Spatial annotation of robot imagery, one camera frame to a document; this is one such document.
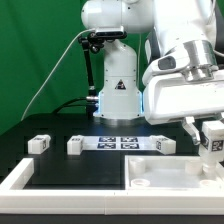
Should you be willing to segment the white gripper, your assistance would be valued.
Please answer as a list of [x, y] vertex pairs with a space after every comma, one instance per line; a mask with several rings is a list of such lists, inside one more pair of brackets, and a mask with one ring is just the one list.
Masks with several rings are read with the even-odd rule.
[[143, 93], [145, 119], [151, 125], [183, 120], [182, 127], [199, 145], [195, 119], [217, 114], [224, 122], [224, 70], [213, 75], [212, 80], [198, 82], [187, 82], [181, 73], [151, 77]]

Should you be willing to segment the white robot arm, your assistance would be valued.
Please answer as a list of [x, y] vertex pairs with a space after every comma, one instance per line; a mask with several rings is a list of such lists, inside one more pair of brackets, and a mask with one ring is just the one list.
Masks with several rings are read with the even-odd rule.
[[105, 52], [94, 116], [110, 124], [181, 122], [198, 145], [194, 121], [224, 118], [217, 11], [216, 0], [88, 0], [81, 19], [92, 49]]

